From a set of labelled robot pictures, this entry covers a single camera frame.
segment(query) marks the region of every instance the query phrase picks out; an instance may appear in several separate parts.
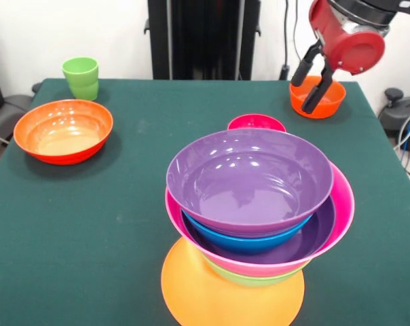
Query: green cup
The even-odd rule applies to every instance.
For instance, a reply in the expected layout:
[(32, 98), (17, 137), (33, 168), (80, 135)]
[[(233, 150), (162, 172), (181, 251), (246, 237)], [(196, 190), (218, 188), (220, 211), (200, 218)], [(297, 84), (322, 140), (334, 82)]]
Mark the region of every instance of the green cup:
[(72, 58), (63, 63), (63, 74), (75, 98), (93, 101), (98, 97), (98, 62), (93, 58)]

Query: stack of bowls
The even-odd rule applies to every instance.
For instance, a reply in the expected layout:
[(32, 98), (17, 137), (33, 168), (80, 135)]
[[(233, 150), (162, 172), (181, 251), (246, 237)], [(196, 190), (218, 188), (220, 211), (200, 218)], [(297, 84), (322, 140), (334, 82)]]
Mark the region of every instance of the stack of bowls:
[(175, 228), (243, 286), (290, 278), (342, 238), (354, 212), (350, 185), (327, 157), (276, 130), (198, 139), (175, 155), (166, 182)]

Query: blue bowl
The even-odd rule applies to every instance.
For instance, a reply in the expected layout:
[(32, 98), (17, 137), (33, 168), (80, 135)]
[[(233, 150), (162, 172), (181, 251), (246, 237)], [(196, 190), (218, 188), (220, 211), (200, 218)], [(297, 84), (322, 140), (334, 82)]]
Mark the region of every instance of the blue bowl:
[(309, 221), (311, 216), (305, 219), (300, 224), (289, 229), (288, 231), (276, 234), (275, 236), (267, 236), (265, 238), (237, 238), (235, 236), (226, 236), (220, 234), (206, 226), (197, 222), (193, 217), (183, 211), (183, 214), (192, 224), (192, 226), (202, 235), (207, 241), (221, 247), (222, 249), (232, 251), (233, 253), (241, 253), (245, 255), (254, 255), (272, 250), (282, 243), (290, 240), (295, 234)]

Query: green tablecloth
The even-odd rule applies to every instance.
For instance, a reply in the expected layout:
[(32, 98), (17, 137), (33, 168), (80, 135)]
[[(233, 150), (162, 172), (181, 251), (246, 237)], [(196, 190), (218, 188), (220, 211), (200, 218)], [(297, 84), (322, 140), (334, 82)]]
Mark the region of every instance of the green tablecloth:
[[(346, 88), (334, 117), (310, 121), (291, 109), (286, 82), (101, 80), (115, 126), (96, 157), (50, 166), (11, 144), (1, 160), (0, 325), (176, 325), (160, 291), (179, 237), (166, 167), (249, 112), (319, 146), (356, 196), (347, 236), (305, 269), (294, 325), (410, 325), (410, 182), (359, 86)], [(33, 106), (70, 96), (48, 79)]]

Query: orange bowl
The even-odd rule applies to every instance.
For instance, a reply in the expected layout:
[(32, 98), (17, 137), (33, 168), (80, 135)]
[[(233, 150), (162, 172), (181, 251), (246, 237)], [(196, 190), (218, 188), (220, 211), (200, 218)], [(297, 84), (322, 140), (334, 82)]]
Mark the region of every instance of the orange bowl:
[(41, 105), (15, 125), (16, 144), (42, 162), (70, 165), (83, 162), (104, 145), (113, 116), (98, 103), (63, 100)]
[(334, 81), (311, 114), (302, 111), (301, 106), (304, 100), (308, 97), (311, 89), (320, 83), (320, 80), (320, 76), (307, 76), (299, 87), (290, 84), (289, 92), (291, 96), (291, 105), (293, 106), (294, 111), (299, 115), (310, 117), (312, 119), (324, 119), (330, 117), (336, 113), (346, 97), (346, 89), (344, 86), (337, 81)]

